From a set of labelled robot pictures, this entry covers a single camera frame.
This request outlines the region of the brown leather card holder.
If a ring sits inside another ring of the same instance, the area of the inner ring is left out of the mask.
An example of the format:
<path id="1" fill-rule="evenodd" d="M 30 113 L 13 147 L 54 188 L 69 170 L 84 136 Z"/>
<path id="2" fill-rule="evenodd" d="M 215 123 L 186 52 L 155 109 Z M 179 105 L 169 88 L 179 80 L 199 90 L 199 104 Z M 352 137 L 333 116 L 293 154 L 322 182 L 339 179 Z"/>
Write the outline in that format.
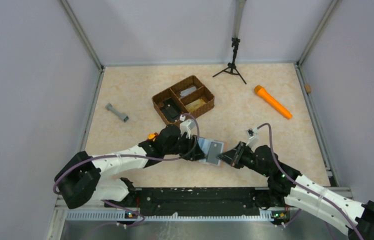
<path id="1" fill-rule="evenodd" d="M 217 155 L 225 151 L 224 142 L 200 137 L 198 140 L 198 145 L 204 153 L 204 158 L 199 159 L 199 163 L 218 167 L 221 165 L 221 161 L 217 158 Z"/>

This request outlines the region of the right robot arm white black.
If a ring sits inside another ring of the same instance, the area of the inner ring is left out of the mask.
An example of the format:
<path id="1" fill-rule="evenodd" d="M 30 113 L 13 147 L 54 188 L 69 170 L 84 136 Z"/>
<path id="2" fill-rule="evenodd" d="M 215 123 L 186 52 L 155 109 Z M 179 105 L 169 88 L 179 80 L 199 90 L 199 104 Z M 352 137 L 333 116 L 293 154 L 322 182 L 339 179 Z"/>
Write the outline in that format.
<path id="1" fill-rule="evenodd" d="M 350 240 L 374 240 L 374 201 L 362 203 L 323 187 L 278 160 L 268 145 L 252 150 L 244 142 L 217 158 L 233 168 L 247 167 L 267 178 L 272 199 L 299 208 L 333 226 Z"/>

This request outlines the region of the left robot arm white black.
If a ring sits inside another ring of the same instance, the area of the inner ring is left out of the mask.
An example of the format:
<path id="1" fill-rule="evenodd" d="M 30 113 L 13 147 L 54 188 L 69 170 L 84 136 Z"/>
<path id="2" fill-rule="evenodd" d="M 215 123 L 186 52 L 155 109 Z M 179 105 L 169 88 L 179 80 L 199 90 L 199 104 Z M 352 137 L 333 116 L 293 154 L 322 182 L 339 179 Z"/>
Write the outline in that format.
<path id="1" fill-rule="evenodd" d="M 170 124 L 126 150 L 96 156 L 77 152 L 55 176 L 53 192 L 63 197 L 69 209 L 79 208 L 90 200 L 123 202 L 132 195 L 133 184 L 125 178 L 114 183 L 107 183 L 107 179 L 128 170 L 168 162 L 168 155 L 174 161 L 198 161 L 205 157 L 197 135 L 189 135 Z"/>

